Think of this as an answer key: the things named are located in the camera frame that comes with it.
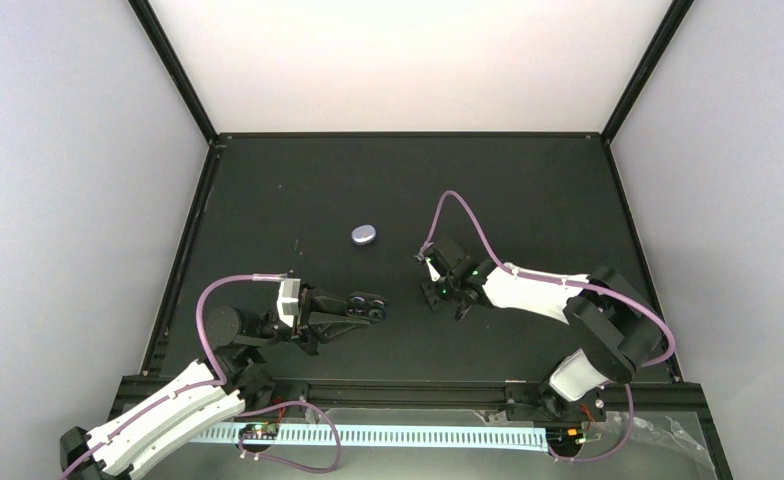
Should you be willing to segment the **black earbud charging case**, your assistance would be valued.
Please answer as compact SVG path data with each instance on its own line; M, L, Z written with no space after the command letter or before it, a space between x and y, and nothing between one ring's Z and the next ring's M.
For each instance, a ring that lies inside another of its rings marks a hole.
M387 300L379 295L355 292L348 297L346 316L376 323L386 318L387 306Z

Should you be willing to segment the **lavender earbud charging case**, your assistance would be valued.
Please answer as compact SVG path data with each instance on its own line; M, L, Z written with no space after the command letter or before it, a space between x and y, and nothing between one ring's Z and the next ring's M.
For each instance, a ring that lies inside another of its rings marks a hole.
M351 231L350 238L354 245L369 245L376 240L377 230L371 224L360 225Z

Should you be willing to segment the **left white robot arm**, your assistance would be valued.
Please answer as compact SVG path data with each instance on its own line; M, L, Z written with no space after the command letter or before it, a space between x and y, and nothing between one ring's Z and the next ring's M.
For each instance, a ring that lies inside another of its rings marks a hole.
M277 285L275 309L261 316L223 307L206 311L210 294L223 285ZM209 428L249 419L237 447L255 435L271 437L290 408L322 410L301 399L275 401L277 384L265 371L263 347L293 343L308 354L321 344L367 329L385 319L386 300L355 292L346 297L314 288L286 274L240 274L214 281L199 297L195 321L203 355L152 395L90 430L74 427L60 439L64 479L141 479L165 457Z

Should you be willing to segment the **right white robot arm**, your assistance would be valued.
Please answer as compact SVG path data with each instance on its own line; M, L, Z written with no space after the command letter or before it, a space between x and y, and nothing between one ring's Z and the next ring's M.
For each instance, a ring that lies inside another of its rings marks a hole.
M454 305L456 319L474 306L526 311L568 326L577 348L546 376L537 392L540 410L561 419L580 399L611 383L626 384L660 347L663 329L650 306L617 271L558 275L510 262L480 262L443 239L417 253L429 277L422 288L430 304Z

